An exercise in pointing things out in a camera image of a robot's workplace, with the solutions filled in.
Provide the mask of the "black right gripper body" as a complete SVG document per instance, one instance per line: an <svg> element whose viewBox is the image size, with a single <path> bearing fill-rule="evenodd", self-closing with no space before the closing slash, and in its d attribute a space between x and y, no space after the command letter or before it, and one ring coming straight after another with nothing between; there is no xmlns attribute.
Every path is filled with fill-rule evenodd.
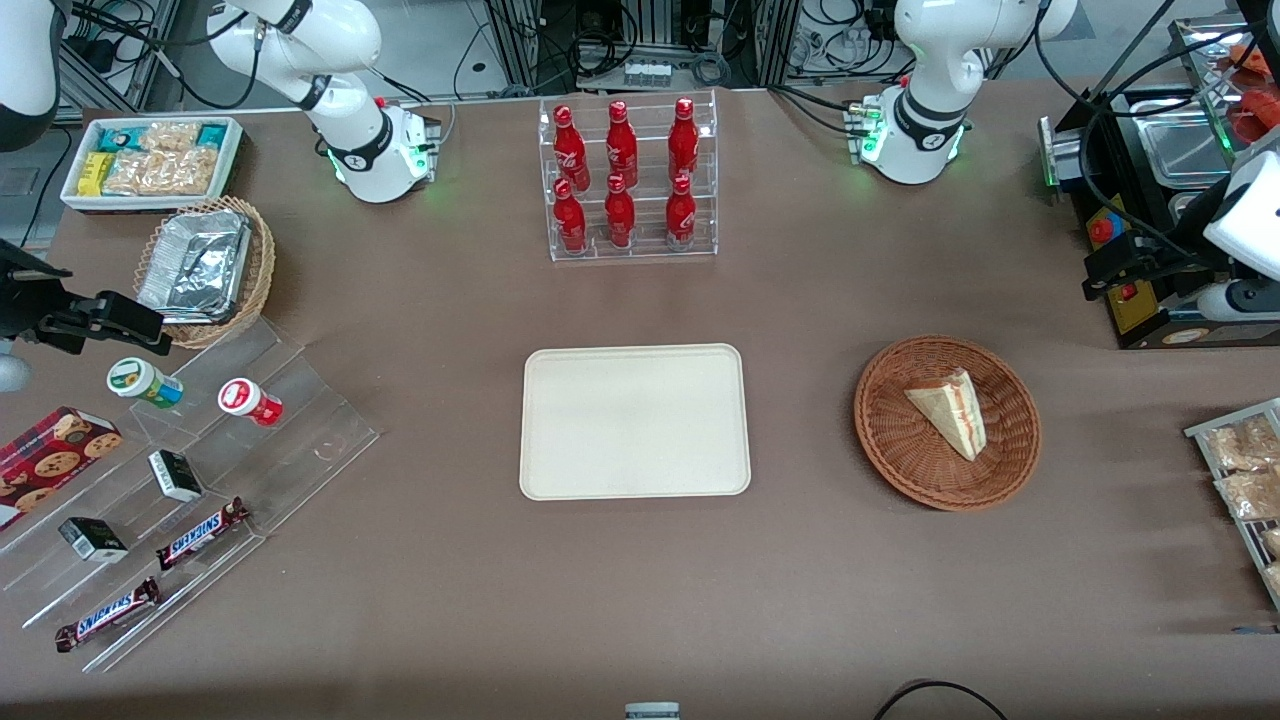
<svg viewBox="0 0 1280 720"><path fill-rule="evenodd" d="M61 281L73 272L1 241L1 337L14 340L65 304Z"/></svg>

